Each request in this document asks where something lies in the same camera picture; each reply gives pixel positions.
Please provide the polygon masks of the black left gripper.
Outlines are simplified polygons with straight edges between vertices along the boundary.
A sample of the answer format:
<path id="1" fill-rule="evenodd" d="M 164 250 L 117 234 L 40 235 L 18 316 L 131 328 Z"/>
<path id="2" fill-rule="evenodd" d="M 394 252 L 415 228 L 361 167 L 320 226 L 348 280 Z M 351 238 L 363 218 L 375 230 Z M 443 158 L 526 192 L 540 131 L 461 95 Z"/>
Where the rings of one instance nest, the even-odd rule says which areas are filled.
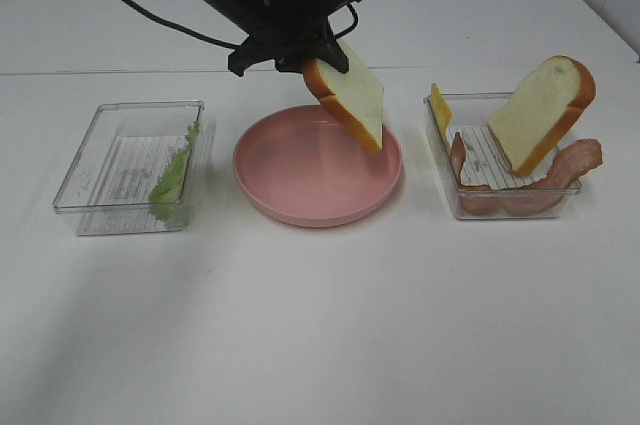
<path id="1" fill-rule="evenodd" d="M 301 71 L 305 61 L 318 58 L 340 73 L 349 59 L 331 30 L 329 16 L 360 0 L 260 0 L 236 22 L 247 38 L 228 57 L 238 76 L 255 64 L 274 61 L 277 71 Z"/>

